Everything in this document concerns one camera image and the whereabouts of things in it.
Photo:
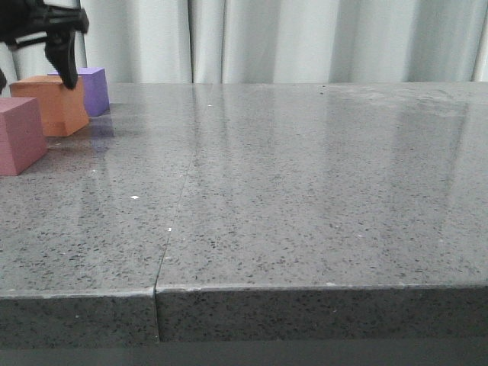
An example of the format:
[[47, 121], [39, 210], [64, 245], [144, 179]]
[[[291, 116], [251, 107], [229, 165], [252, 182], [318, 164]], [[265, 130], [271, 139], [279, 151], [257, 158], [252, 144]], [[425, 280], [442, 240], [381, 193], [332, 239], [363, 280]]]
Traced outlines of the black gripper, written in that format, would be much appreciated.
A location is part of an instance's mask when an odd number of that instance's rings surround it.
[[[88, 15], [82, 8], [48, 5], [43, 1], [2, 1], [1, 42], [10, 50], [45, 43], [45, 56], [69, 90], [78, 82], [75, 34], [86, 34]], [[7, 85], [0, 69], [0, 92]]]

